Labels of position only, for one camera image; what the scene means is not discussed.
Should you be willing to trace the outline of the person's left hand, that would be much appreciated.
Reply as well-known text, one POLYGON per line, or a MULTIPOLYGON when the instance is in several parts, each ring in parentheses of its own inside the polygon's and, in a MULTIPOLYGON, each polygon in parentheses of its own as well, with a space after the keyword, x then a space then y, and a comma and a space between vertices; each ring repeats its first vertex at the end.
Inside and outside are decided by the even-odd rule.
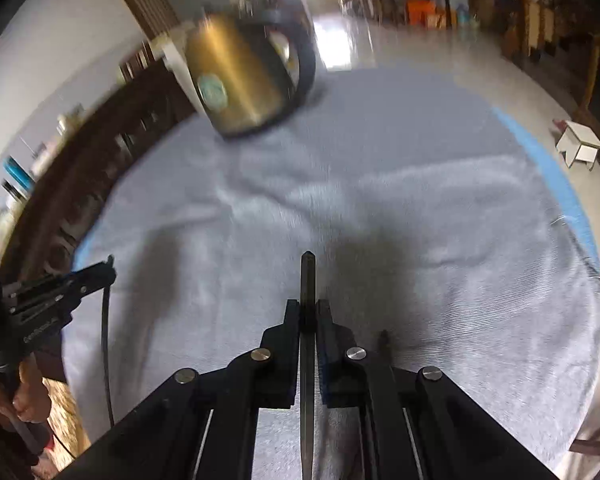
POLYGON ((15 417, 22 422, 45 422, 52 408, 52 401, 33 354, 20 363, 19 380, 19 387, 12 396, 0 384, 0 424, 5 428, 10 426, 15 417))

